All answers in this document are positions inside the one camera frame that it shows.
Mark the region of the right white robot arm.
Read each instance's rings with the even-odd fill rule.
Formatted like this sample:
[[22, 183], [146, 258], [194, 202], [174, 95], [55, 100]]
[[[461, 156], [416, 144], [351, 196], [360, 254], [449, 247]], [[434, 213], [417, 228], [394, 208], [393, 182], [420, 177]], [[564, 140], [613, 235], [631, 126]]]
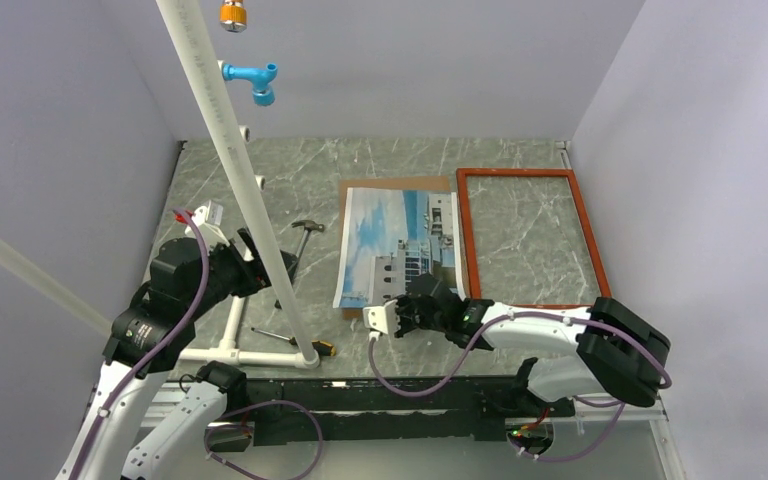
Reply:
[[534, 415], [562, 399], [604, 393], [651, 407], [673, 381], [668, 337], [615, 298], [569, 309], [514, 306], [462, 298], [430, 274], [385, 301], [381, 333], [400, 338], [436, 331], [469, 352], [522, 349], [525, 379], [511, 388], [517, 411]]

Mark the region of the red wooden picture frame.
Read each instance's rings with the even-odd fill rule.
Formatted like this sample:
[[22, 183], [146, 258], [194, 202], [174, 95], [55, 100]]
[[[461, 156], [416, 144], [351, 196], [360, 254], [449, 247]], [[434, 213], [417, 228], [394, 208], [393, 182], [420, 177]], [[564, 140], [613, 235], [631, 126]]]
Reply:
[[470, 296], [565, 308], [611, 295], [572, 170], [467, 167], [456, 185]]

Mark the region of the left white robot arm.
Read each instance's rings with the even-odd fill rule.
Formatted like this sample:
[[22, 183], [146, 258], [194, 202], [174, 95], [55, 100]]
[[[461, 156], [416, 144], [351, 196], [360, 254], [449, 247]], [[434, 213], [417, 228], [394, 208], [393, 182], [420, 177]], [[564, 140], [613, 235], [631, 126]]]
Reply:
[[195, 337], [195, 322], [227, 297], [268, 285], [247, 228], [214, 246], [188, 237], [165, 242], [148, 281], [112, 324], [97, 388], [58, 478], [120, 478], [145, 413]]

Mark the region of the black yellow screwdriver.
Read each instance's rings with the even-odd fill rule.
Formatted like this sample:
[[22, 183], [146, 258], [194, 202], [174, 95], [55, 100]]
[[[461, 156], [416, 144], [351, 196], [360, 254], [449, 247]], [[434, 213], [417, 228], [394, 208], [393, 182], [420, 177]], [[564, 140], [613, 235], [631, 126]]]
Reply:
[[[256, 327], [250, 327], [250, 330], [254, 333], [264, 335], [270, 338], [278, 339], [281, 341], [284, 341], [285, 343], [288, 343], [293, 346], [298, 346], [299, 341], [295, 336], [285, 336], [278, 333], [266, 331], [263, 329], [259, 329]], [[312, 340], [311, 345], [313, 349], [321, 356], [321, 357], [334, 357], [337, 354], [336, 347], [326, 341], [323, 340]]]

